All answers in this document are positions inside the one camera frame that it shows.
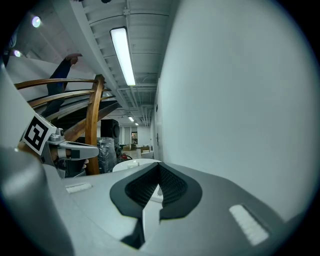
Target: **gray surface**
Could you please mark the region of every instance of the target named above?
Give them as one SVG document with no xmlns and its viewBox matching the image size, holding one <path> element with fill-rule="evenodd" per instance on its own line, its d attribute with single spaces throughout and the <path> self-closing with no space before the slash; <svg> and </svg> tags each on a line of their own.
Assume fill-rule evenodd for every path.
<svg viewBox="0 0 320 256">
<path fill-rule="evenodd" d="M 141 247 L 141 252 L 177 256 L 212 255 L 213 252 L 217 255 L 256 254 L 268 242 L 255 247 L 250 245 L 229 212 L 229 208 L 237 204 L 243 204 L 268 230 L 269 241 L 284 228 L 281 219 L 269 207 L 233 182 L 183 166 L 169 166 L 199 182 L 203 195 L 198 206 L 187 217 L 162 220 L 153 237 Z M 92 189 L 74 193 L 71 198 L 93 222 L 110 235 L 120 238 L 125 232 L 130 232 L 130 228 L 124 226 L 128 217 L 116 214 L 115 206 L 110 201 L 109 189 L 115 182 L 140 168 L 141 166 L 99 176 L 66 179 L 62 182 L 65 185 L 75 182 L 91 183 Z"/>
<path fill-rule="evenodd" d="M 0 156 L 0 197 L 22 231 L 46 255 L 72 255 L 71 239 L 54 206 L 42 164 L 13 149 L 0 148 Z"/>
<path fill-rule="evenodd" d="M 185 218 L 162 220 L 154 235 L 135 250 L 120 239 L 130 234 L 136 219 L 122 216 L 110 200 L 117 181 L 145 166 L 61 180 L 54 167 L 29 154 L 1 152 L 1 193 L 23 230 L 38 245 L 58 255 L 253 255 L 281 231 L 281 219 L 265 204 L 227 179 L 169 164 L 195 179 L 202 188 L 198 206 Z M 87 190 L 68 194 L 65 186 L 90 183 Z M 244 205 L 268 230 L 270 238 L 252 247 L 229 213 Z"/>
<path fill-rule="evenodd" d="M 57 172 L 52 166 L 44 165 L 45 174 L 48 179 L 49 188 L 53 201 L 57 211 L 63 220 L 65 227 L 71 238 L 73 244 L 75 255 L 77 256 L 134 256 L 141 255 L 138 251 L 132 249 L 131 247 L 123 244 L 118 239 L 115 239 L 108 233 L 106 233 L 99 225 L 95 222 L 95 216 L 88 216 L 83 207 L 79 206 L 79 201 L 73 200 L 70 194 L 68 194 L 65 185 L 74 184 L 75 180 L 77 183 L 89 182 L 94 187 L 97 186 L 94 181 L 94 176 L 79 177 L 79 178 L 69 178 L 61 180 L 57 175 Z M 96 177 L 106 176 L 107 174 L 97 175 Z M 81 191 L 75 194 L 83 196 L 85 198 L 91 189 Z M 106 189 L 100 188 L 99 192 L 101 194 L 106 193 Z M 101 204 L 103 202 L 99 201 L 101 197 L 99 194 L 95 194 L 95 197 L 90 197 L 88 195 L 86 202 L 95 202 L 96 204 Z"/>
<path fill-rule="evenodd" d="M 265 204 L 235 183 L 183 166 L 168 164 L 195 179 L 202 188 L 198 206 L 185 218 L 162 220 L 152 239 L 140 249 L 158 255 L 236 255 L 257 253 L 232 215 L 229 208 L 243 204 L 271 234 L 282 230 L 281 219 Z"/>
</svg>

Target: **person's arm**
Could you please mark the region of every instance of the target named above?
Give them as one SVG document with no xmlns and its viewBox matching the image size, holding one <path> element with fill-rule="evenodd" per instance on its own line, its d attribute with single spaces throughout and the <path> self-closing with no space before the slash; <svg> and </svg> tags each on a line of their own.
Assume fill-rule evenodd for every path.
<svg viewBox="0 0 320 256">
<path fill-rule="evenodd" d="M 64 82 L 64 83 L 63 83 L 63 92 L 65 92 L 65 90 L 66 90 L 66 88 L 67 88 L 67 84 L 68 84 L 67 82 Z"/>
<path fill-rule="evenodd" d="M 56 146 L 50 146 L 49 148 L 50 148 L 51 159 L 52 159 L 53 162 L 55 162 L 59 158 L 58 157 L 58 148 Z M 35 156 L 41 162 L 40 156 L 36 152 L 34 152 L 33 149 L 31 147 L 29 147 L 25 142 L 20 141 L 19 144 L 18 144 L 18 149 L 21 150 L 21 151 L 24 151 L 24 152 L 32 154 L 33 156 Z M 65 150 L 65 155 L 66 156 L 71 156 L 71 150 L 70 149 L 66 149 Z M 86 159 L 84 161 L 82 169 L 87 168 L 87 165 L 86 165 L 87 163 L 89 163 L 88 159 Z"/>
<path fill-rule="evenodd" d="M 76 58 L 76 57 L 82 57 L 81 53 L 73 53 L 73 54 L 69 54 L 67 57 L 65 57 L 65 60 L 69 61 L 72 58 Z"/>
</svg>

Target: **ceiling pipe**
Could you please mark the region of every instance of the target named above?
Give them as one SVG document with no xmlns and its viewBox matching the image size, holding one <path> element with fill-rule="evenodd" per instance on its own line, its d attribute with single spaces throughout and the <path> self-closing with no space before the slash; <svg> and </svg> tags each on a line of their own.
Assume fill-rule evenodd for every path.
<svg viewBox="0 0 320 256">
<path fill-rule="evenodd" d="M 132 87 L 130 87 L 130 89 L 131 89 L 131 93 L 132 93 L 132 96 L 133 96 L 133 99 L 134 99 L 134 103 L 136 104 L 137 109 L 139 109 L 138 101 L 136 99 L 136 95 L 135 95 L 134 89 Z M 144 120 L 144 125 L 147 126 L 146 117 L 145 117 L 145 114 L 144 114 L 143 111 L 142 111 L 142 116 L 143 116 L 143 120 Z"/>
<path fill-rule="evenodd" d="M 156 83 L 137 83 L 135 85 L 136 87 L 151 87 L 151 88 L 157 88 Z"/>
<path fill-rule="evenodd" d="M 151 76 L 158 76 L 158 74 L 148 74 L 143 80 L 142 80 L 142 83 L 148 78 L 148 77 L 151 77 Z"/>
<path fill-rule="evenodd" d="M 132 91 L 129 91 L 129 90 L 126 90 L 125 92 L 126 92 L 128 98 L 129 98 L 129 100 L 131 101 L 132 106 L 133 106 L 135 109 L 142 110 L 142 108 L 141 108 L 141 107 L 138 107 L 138 104 L 137 104 L 136 101 L 134 100 L 134 98 L 136 97 L 135 94 L 132 93 Z M 143 111 L 141 111 L 141 112 L 142 112 L 143 121 L 144 121 L 143 124 L 144 124 L 145 126 L 147 126 L 147 125 L 146 125 L 146 119 L 145 119 L 145 116 L 144 116 L 144 112 L 143 112 Z"/>
<path fill-rule="evenodd" d="M 139 93 L 138 88 L 136 88 L 136 92 L 138 93 L 138 97 L 139 97 L 139 101 L 140 101 L 140 106 L 141 106 L 141 105 L 142 105 L 142 102 L 141 102 L 140 93 Z"/>
<path fill-rule="evenodd" d="M 146 127 L 149 127 L 149 124 L 148 124 L 148 112 L 147 112 L 147 108 L 145 108 L 145 119 L 146 119 Z"/>
<path fill-rule="evenodd" d="M 138 119 L 135 117 L 135 115 L 130 111 L 131 115 L 133 116 L 134 122 L 138 122 Z"/>
</svg>

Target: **metal bracket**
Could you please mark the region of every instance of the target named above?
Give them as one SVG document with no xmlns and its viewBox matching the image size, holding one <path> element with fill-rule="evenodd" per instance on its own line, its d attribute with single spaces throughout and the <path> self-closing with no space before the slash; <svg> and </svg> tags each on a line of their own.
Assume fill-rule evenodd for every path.
<svg viewBox="0 0 320 256">
<path fill-rule="evenodd" d="M 123 9 L 123 15 L 124 15 L 124 16 L 130 15 L 130 14 L 131 14 L 130 9 L 127 9 L 127 8 L 124 8 L 124 9 Z"/>
</svg>

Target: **fluorescent light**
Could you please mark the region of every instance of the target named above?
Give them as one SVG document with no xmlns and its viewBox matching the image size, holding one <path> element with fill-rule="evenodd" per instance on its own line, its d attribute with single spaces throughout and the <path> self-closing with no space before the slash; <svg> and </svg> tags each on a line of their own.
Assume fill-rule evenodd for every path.
<svg viewBox="0 0 320 256">
<path fill-rule="evenodd" d="M 21 56 L 21 52 L 18 51 L 18 50 L 14 50 L 14 55 L 17 56 L 17 57 L 20 57 Z"/>
<path fill-rule="evenodd" d="M 135 86 L 136 82 L 130 59 L 127 30 L 124 27 L 116 28 L 112 29 L 110 34 L 125 82 L 128 86 Z"/>
<path fill-rule="evenodd" d="M 33 17 L 32 19 L 32 26 L 38 28 L 41 24 L 41 19 L 38 16 Z"/>
</svg>

